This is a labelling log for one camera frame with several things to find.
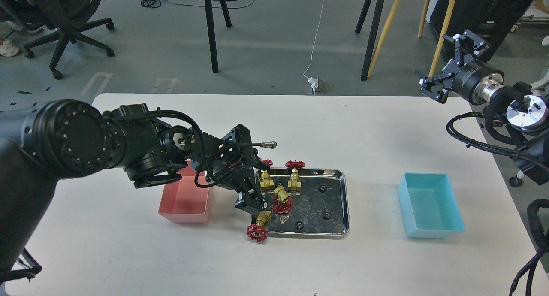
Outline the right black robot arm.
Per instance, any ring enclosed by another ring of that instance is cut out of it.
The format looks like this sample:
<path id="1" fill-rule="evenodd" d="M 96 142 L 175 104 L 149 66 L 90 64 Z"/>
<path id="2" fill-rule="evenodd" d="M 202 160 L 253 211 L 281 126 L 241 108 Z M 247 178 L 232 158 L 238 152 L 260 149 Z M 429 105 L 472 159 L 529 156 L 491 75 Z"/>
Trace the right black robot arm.
<path id="1" fill-rule="evenodd" d="M 457 115 L 447 122 L 450 136 L 492 154 L 509 157 L 519 169 L 509 184 L 520 186 L 527 177 L 538 185 L 549 180 L 548 97 L 533 93 L 533 86 L 524 82 L 504 85 L 504 74 L 480 59 L 490 44 L 471 30 L 454 36 L 443 35 L 454 46 L 454 56 L 442 72 L 433 77 L 419 74 L 420 92 L 445 104 L 453 91 L 472 105 L 484 105 L 482 112 Z M 479 142 L 455 129 L 455 122 L 464 118 L 482 118 L 485 130 L 510 148 Z"/>

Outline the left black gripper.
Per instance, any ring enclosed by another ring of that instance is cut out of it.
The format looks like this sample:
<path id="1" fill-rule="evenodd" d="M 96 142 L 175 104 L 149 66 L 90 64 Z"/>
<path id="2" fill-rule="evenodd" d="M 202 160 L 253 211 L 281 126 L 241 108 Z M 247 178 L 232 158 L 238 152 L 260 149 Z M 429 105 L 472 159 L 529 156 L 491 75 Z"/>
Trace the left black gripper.
<path id="1" fill-rule="evenodd" d="M 232 128 L 223 138 L 202 133 L 205 144 L 206 184 L 238 192 L 235 208 L 249 214 L 259 214 L 265 200 L 259 187 L 259 170 L 268 166 L 262 162 L 253 143 L 250 130 L 243 124 Z"/>

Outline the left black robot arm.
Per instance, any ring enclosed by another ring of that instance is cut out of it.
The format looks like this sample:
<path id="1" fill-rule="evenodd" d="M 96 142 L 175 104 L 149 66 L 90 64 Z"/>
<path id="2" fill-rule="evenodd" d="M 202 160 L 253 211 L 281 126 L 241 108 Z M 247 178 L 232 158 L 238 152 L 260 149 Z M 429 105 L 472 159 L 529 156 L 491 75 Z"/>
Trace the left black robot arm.
<path id="1" fill-rule="evenodd" d="M 1 283 L 31 280 L 41 265 L 26 250 L 62 179 L 122 168 L 135 188 L 179 181 L 189 163 L 199 188 L 219 186 L 239 194 L 236 208 L 257 215 L 267 202 L 259 172 L 269 165 L 242 124 L 222 138 L 175 110 L 121 105 L 99 112 L 64 99 L 1 113 Z"/>

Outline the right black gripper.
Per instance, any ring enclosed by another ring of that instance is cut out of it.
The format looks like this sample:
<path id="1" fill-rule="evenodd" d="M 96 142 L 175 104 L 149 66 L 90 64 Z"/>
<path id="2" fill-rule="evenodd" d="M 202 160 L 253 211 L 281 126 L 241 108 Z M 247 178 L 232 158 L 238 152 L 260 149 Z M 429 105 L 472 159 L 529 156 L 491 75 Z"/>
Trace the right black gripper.
<path id="1" fill-rule="evenodd" d="M 472 60 L 479 59 L 492 45 L 470 29 L 454 36 L 444 34 L 443 38 L 454 45 L 453 60 L 459 67 L 458 71 L 442 72 L 434 77 L 416 71 L 415 74 L 420 77 L 420 93 L 441 104 L 447 102 L 451 91 L 472 105 L 487 103 L 491 92 L 502 87 L 504 74 L 482 61 L 466 60 L 465 56 L 472 56 Z"/>

